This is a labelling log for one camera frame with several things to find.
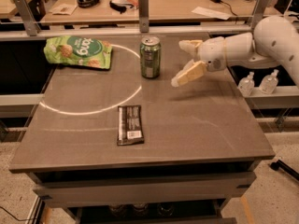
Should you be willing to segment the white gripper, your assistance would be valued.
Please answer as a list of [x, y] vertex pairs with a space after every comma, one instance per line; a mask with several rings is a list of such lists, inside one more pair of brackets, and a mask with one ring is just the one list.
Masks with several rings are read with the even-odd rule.
[[202, 77], [205, 72], [216, 72], [225, 68], [224, 41], [222, 36], [202, 40], [181, 40], [179, 47], [198, 59], [190, 60], [171, 80], [173, 87], [179, 87]]

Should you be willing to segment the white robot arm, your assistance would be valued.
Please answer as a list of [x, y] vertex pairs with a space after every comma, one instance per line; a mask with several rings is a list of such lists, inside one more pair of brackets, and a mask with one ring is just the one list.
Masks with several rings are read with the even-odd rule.
[[240, 65], [249, 69], [282, 65], [299, 86], [299, 34], [291, 22], [271, 16], [258, 22], [252, 32], [203, 40], [181, 40], [179, 47], [192, 56], [171, 80], [179, 87], [202, 77]]

